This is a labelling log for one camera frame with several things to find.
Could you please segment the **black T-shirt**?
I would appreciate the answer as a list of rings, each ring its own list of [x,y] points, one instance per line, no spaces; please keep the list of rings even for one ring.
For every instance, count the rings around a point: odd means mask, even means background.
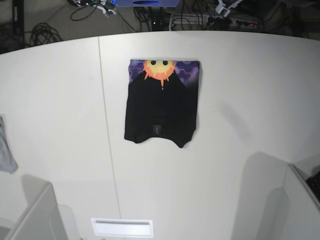
[[[128,73],[124,139],[162,138],[183,148],[197,128],[200,62],[132,59]]]

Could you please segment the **white power strip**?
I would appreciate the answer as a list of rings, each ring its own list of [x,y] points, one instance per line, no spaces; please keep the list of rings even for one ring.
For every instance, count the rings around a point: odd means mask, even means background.
[[[229,15],[227,17],[223,17],[220,15],[209,15],[209,14],[183,14],[182,16],[179,14],[175,14],[173,16],[172,24],[173,25],[197,25],[197,26],[208,26],[213,25],[214,23],[218,23],[221,21],[225,21],[231,28],[241,27],[244,29],[253,29],[258,27],[259,22],[255,18],[250,18],[246,16],[234,16]]]

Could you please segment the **blue box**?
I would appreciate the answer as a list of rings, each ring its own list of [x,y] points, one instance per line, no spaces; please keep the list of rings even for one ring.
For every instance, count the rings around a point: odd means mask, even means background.
[[[112,0],[117,7],[176,7],[180,0]]]

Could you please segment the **grey cloth at table edge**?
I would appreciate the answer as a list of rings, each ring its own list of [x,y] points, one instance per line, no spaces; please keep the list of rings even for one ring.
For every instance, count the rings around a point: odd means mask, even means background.
[[[17,169],[18,165],[7,143],[5,123],[0,117],[0,170],[13,174]]]

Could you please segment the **black keyboard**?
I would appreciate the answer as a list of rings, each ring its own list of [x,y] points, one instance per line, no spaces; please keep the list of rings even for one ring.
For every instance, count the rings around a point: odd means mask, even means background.
[[[306,180],[308,186],[318,200],[320,200],[320,172]]]

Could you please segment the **black vertical post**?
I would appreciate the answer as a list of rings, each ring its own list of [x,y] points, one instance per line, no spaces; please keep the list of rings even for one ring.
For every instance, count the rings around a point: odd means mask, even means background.
[[[24,0],[12,0],[12,31],[14,35],[24,39]]]

